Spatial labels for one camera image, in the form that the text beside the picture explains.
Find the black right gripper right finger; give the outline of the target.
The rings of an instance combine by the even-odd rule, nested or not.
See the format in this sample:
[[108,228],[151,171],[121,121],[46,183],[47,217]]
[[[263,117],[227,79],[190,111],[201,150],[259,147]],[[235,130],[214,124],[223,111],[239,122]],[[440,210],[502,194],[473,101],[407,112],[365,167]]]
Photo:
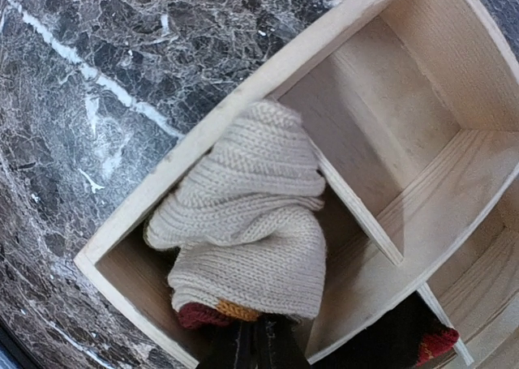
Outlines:
[[284,316],[258,319],[258,368],[310,369],[293,330],[294,322]]

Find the black argyle sock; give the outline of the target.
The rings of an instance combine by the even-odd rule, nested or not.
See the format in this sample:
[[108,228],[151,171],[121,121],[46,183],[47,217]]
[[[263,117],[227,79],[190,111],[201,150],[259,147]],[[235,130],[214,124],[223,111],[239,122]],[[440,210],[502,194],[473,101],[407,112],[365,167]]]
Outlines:
[[415,368],[448,352],[457,330],[440,322],[413,293],[313,368]]

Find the beige striped sock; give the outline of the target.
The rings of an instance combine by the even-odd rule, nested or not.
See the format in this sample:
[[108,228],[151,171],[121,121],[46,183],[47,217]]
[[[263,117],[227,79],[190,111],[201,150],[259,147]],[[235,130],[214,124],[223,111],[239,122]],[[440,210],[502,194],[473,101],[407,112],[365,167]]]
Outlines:
[[297,112],[273,101],[243,110],[144,226],[151,248],[178,251],[167,281],[179,323],[314,319],[326,270],[315,217],[325,186]]

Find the wooden compartment tray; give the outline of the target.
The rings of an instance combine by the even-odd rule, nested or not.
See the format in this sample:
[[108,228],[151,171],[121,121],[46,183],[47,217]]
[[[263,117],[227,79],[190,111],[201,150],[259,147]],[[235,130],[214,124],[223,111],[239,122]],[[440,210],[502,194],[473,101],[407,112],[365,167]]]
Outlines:
[[130,322],[189,368],[219,328],[249,322],[184,328],[178,251],[151,248],[144,226],[257,101],[301,116],[326,182],[320,311],[291,319],[310,364],[413,293],[459,333],[447,368],[518,330],[518,62],[479,0],[345,0],[215,106],[75,257]]

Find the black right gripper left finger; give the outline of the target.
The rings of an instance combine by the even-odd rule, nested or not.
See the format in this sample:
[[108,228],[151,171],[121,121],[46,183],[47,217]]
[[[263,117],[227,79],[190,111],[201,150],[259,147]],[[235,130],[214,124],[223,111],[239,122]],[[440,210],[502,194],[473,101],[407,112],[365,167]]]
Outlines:
[[219,328],[209,351],[197,369],[247,369],[252,364],[252,333],[254,324],[233,322]]

